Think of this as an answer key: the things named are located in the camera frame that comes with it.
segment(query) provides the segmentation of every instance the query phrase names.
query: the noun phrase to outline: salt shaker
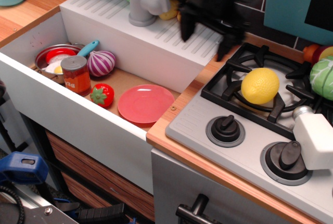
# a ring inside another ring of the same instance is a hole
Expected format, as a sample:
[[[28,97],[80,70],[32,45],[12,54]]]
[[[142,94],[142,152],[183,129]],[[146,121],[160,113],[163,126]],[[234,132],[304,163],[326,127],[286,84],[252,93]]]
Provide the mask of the salt shaker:
[[[333,127],[322,114],[309,106],[297,107],[293,133],[301,144],[301,155],[308,170],[333,168]]]

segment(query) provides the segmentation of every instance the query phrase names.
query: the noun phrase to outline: black burner grate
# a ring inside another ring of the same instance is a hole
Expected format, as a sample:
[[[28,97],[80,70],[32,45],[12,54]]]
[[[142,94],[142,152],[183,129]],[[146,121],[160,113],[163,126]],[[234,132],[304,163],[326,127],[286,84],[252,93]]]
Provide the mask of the black burner grate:
[[[265,67],[265,63],[269,61],[278,66],[287,67],[288,70],[292,70],[286,74],[286,79],[299,80],[302,83],[302,87],[287,85],[286,89],[299,98],[299,100],[292,105],[286,106],[280,94],[277,93],[272,107],[249,103],[241,93],[239,93],[242,81],[232,80],[232,77],[233,73],[237,71],[249,73],[252,69],[244,65],[244,63],[250,60],[253,61],[258,68]],[[300,64],[270,52],[265,45],[257,47],[245,43],[202,89],[201,96],[276,133],[294,140],[292,129],[279,124],[277,119],[282,113],[293,111],[300,105],[311,105],[317,99],[317,96],[311,92],[309,81],[310,69],[311,64],[308,62]],[[223,77],[226,80],[227,88],[222,92],[222,95],[214,93],[212,88]],[[268,113],[268,116],[258,114],[257,111],[266,112]]]

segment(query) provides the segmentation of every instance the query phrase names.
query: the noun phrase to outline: toy onion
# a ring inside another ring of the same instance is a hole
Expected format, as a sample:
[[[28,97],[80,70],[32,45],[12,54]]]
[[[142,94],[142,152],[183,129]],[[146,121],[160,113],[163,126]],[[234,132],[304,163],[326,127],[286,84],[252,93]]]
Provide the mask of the toy onion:
[[[113,53],[108,51],[91,51],[88,59],[88,70],[92,76],[101,77],[110,73],[116,64]]]

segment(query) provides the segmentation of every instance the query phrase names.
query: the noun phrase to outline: oven door handle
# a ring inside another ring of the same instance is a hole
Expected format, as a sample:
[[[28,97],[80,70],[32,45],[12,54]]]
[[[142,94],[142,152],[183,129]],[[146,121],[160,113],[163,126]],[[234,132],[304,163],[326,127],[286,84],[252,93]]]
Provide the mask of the oven door handle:
[[[199,194],[191,209],[184,204],[180,204],[177,208],[176,215],[183,220],[190,221],[192,224],[222,224],[220,222],[212,222],[203,216],[203,211],[207,206],[209,198],[204,194]]]

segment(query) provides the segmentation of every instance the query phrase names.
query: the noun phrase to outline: orange container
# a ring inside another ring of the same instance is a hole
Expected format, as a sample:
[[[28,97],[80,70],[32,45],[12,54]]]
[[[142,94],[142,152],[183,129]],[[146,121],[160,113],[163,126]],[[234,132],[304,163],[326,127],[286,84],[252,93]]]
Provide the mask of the orange container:
[[[92,89],[87,68],[87,59],[83,56],[70,56],[61,61],[65,86],[76,94],[86,96]]]

